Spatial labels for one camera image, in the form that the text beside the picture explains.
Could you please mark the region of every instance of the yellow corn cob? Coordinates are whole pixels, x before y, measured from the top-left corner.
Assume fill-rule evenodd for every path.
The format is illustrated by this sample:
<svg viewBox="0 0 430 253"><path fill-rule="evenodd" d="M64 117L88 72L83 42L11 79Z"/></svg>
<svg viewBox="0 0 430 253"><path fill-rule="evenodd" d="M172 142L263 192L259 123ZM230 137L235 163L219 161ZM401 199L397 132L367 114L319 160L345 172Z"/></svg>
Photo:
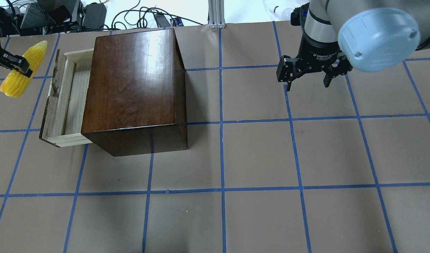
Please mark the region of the yellow corn cob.
<svg viewBox="0 0 430 253"><path fill-rule="evenodd" d="M6 94L6 96L14 98L21 96L34 77L35 71L37 71L42 63L46 52L46 46L48 46L48 42L46 40L41 41L30 47L23 54L23 57L29 63L29 68L32 70L31 77L25 77L20 72L12 70L6 79L4 79L3 84L1 84L0 91Z"/></svg>

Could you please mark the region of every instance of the wooden box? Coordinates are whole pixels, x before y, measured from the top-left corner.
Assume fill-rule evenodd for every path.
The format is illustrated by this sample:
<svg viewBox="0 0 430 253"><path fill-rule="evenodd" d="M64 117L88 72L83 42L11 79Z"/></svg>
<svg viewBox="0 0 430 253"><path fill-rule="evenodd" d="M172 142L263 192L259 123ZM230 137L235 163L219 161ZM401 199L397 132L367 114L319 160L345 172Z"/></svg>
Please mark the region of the wooden box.
<svg viewBox="0 0 430 253"><path fill-rule="evenodd" d="M93 142L113 156L188 148L173 29L97 37L94 50L58 53L56 68L41 139L56 146Z"/></svg>

